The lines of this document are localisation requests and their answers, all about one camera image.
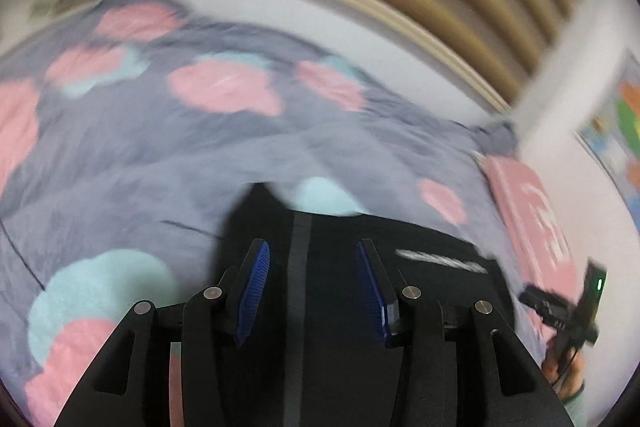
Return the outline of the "light green sleeve forearm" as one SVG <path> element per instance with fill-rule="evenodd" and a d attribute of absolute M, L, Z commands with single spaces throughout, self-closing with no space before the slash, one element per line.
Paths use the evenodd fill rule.
<path fill-rule="evenodd" d="M 584 404 L 585 385 L 582 385 L 574 395 L 562 401 L 574 427 L 587 427 L 588 418 Z"/>

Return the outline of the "person's right hand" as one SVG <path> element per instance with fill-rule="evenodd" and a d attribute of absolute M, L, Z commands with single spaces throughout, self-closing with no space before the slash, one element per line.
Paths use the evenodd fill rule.
<path fill-rule="evenodd" d="M 552 343 L 548 343 L 541 372 L 551 384 L 561 401 L 572 399 L 582 390 L 585 381 L 585 359 L 582 351 L 568 351 L 563 361 L 555 355 Z"/>

